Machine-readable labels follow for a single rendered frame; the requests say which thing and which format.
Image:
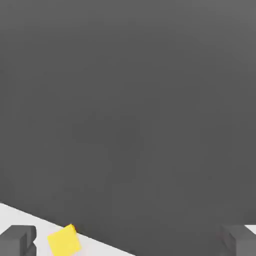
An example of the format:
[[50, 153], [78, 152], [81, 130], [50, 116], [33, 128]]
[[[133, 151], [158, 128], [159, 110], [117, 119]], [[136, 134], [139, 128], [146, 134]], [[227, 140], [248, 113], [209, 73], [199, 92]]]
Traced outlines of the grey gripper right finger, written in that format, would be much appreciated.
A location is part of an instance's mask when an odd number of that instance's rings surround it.
[[256, 234], [245, 225], [222, 225], [220, 256], [256, 256]]

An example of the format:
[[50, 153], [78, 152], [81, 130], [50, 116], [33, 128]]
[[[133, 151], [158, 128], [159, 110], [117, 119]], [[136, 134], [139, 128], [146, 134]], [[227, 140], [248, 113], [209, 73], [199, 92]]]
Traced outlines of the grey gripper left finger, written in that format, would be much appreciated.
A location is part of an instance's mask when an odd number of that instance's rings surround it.
[[11, 225], [0, 234], [0, 256], [37, 256], [34, 225]]

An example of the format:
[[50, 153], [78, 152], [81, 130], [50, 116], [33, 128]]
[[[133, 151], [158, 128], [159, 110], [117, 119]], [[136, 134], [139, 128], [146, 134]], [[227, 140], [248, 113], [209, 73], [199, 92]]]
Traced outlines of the small yellow cube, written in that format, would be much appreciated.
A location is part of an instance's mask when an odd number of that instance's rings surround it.
[[53, 256], [72, 256], [82, 248], [73, 224], [48, 235], [47, 240]]

